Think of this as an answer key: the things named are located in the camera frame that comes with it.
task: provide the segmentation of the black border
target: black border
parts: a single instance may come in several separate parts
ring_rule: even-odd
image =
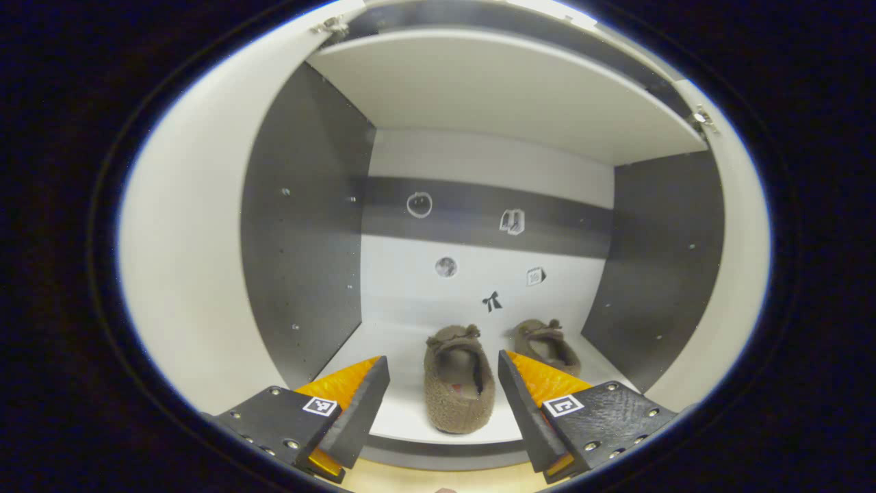
[[[14,372],[13,405],[4,414],[15,424],[10,443],[17,446],[8,462],[16,471],[9,488],[280,488],[276,482],[286,479],[275,468],[253,461],[256,475],[242,474],[215,449],[179,433],[166,412],[131,386],[107,352],[108,341],[95,332],[96,314],[82,289],[88,279],[81,209],[88,194],[81,191],[94,183],[99,160],[92,158],[119,131],[120,116],[142,100],[139,91],[154,87],[156,73],[168,73],[185,58],[180,54],[202,49],[272,2],[50,7],[55,10],[10,7],[15,25],[8,32],[25,56],[13,50],[20,67],[5,81],[17,91],[10,94],[18,110],[9,138],[13,166],[6,170],[17,200],[9,216],[18,239],[7,287],[13,288],[11,319],[24,320],[23,330],[4,334],[15,343],[14,351],[4,345],[4,363]],[[872,8],[799,3],[774,11],[718,1],[633,0],[584,8],[670,61],[722,107],[761,165],[775,238],[771,298],[759,321],[769,329],[755,333],[749,357],[715,398],[666,431],[664,450],[642,448],[592,475],[588,486],[865,490],[861,452],[869,437],[860,433],[866,414],[854,404],[866,392],[854,374],[864,369],[867,375],[864,353],[872,343],[866,301],[872,282],[865,275],[872,249],[860,219],[872,217],[861,170],[873,151],[861,125],[869,115],[859,114],[872,101],[865,91]],[[236,36],[254,37],[279,16],[301,10],[273,7]],[[190,32],[179,34],[185,28]],[[93,32],[100,32],[102,44],[89,44]],[[179,42],[162,44],[155,32]],[[219,49],[227,53],[231,38]],[[140,67],[150,63],[147,76],[119,76],[142,75],[148,71]],[[95,75],[108,68],[115,70],[104,79]],[[89,104],[104,112],[90,111]],[[95,251],[105,240],[98,238]]]

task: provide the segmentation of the sticker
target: sticker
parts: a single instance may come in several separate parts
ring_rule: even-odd
[[[541,284],[548,276],[545,274],[545,269],[541,267],[531,268],[526,272],[526,286],[534,286]]]
[[[307,412],[313,412],[314,414],[319,414],[320,416],[328,416],[331,414],[331,411],[335,410],[336,406],[336,401],[314,397],[301,409]]]
[[[526,213],[522,209],[506,210],[498,221],[498,230],[508,232],[512,236],[521,234],[525,228]]]
[[[441,277],[453,277],[458,269],[456,261],[450,257],[444,257],[435,263],[435,272]]]
[[[579,403],[578,399],[575,399],[571,395],[557,397],[556,399],[545,401],[543,404],[547,410],[554,415],[554,418],[578,411],[579,409],[584,409],[584,404]]]
[[[416,192],[407,198],[407,211],[417,219],[432,213],[432,196],[426,192]]]
[[[502,305],[498,302],[498,293],[496,291],[493,291],[493,294],[491,294],[490,297],[484,298],[481,303],[487,305],[487,313],[492,313],[493,308],[502,308]]]

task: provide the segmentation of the gray side panel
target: gray side panel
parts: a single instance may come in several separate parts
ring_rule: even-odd
[[[642,392],[703,316],[724,243],[711,152],[615,168],[614,234],[581,334]]]
[[[362,201],[349,197],[363,196],[373,135],[305,64],[278,93],[252,148],[240,228],[246,288],[290,389],[318,375],[361,321]]]

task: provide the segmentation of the black stripe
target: black stripe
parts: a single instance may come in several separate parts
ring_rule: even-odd
[[[415,218],[407,199],[432,197],[432,211]],[[526,213],[523,233],[499,230],[505,210]],[[362,233],[544,254],[605,258],[611,210],[568,199],[500,187],[397,177],[369,177]]]

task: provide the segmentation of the small picture sticker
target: small picture sticker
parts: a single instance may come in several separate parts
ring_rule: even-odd
[[[543,268],[531,268],[526,272],[526,286],[541,284],[545,279],[547,279],[547,277],[548,276],[545,275],[545,270]]]

